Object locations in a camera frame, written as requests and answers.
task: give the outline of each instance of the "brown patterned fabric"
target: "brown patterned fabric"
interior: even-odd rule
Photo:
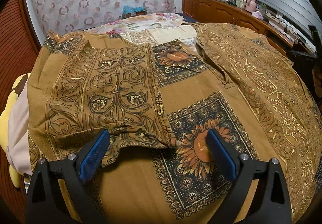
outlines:
[[[307,209],[321,156],[321,114],[292,63],[266,37],[228,24],[198,24],[200,54],[239,87],[283,164],[292,216]]]
[[[112,136],[103,166],[125,146],[171,146],[153,59],[148,44],[50,33],[28,81],[32,168],[42,156],[60,160],[78,151],[101,128]]]
[[[217,129],[239,153],[279,159],[296,221],[314,194],[321,155],[315,102],[264,36],[229,24],[194,27],[201,56],[178,40],[150,48],[117,36],[50,34],[28,81],[32,163],[63,158],[106,127],[105,167],[87,191],[110,223],[206,224],[231,187],[205,143]]]

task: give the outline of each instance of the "wooden cabinet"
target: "wooden cabinet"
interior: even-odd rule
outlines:
[[[227,3],[216,0],[183,0],[182,11],[199,22],[231,23],[252,29],[259,34],[265,34],[267,37],[276,38],[268,41],[284,55],[285,51],[293,46],[293,43],[285,40],[283,34],[274,27],[256,19],[249,12]]]
[[[182,12],[192,18],[194,0],[182,0]]]
[[[261,24],[257,23],[256,21],[252,20],[248,16],[244,16],[242,14],[237,14],[236,15],[236,21],[233,23],[236,24],[240,27],[245,27],[252,29],[253,31],[259,33],[259,34],[264,34],[265,32],[265,27],[262,26]]]
[[[192,18],[199,22],[215,22],[214,4],[210,0],[197,0],[194,3]]]
[[[214,22],[217,23],[234,24],[234,21],[236,19],[236,13],[226,6],[216,5],[214,14]]]

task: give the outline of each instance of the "floral bedspread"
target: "floral bedspread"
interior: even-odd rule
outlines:
[[[87,30],[95,34],[126,33],[132,31],[143,31],[161,27],[175,27],[186,23],[184,18],[175,13],[153,13],[130,17],[112,23],[104,24],[96,28]]]

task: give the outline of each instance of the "cardboard box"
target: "cardboard box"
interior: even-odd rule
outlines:
[[[130,18],[130,17],[139,16],[139,15],[146,15],[146,13],[147,13],[146,10],[135,11],[135,12],[132,12],[132,13],[123,14],[122,19],[127,19],[127,18]]]

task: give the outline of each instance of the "electrical cable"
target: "electrical cable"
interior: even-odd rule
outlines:
[[[292,25],[292,24],[290,24],[290,23],[289,23],[289,25],[291,25],[291,26],[292,26],[292,27],[291,27],[291,30],[293,30],[293,25]]]
[[[276,26],[273,26],[274,28],[276,28],[281,22],[283,22],[282,20],[280,20],[280,22],[276,25]]]
[[[287,39],[290,39],[290,38],[288,38],[286,35],[287,34],[294,34],[294,35],[296,35],[297,36],[297,34],[296,33],[294,33],[294,32],[287,32],[287,33],[285,33],[285,34],[283,34],[284,35],[284,37],[285,38],[287,38]],[[308,44],[308,43],[306,43],[305,44],[305,46],[309,46],[309,48],[311,49],[311,51],[313,51],[313,52],[315,52],[315,50]]]
[[[285,33],[285,35],[287,35],[287,34],[294,34],[294,35],[297,35],[296,33],[291,32],[291,31],[289,31],[289,32]]]

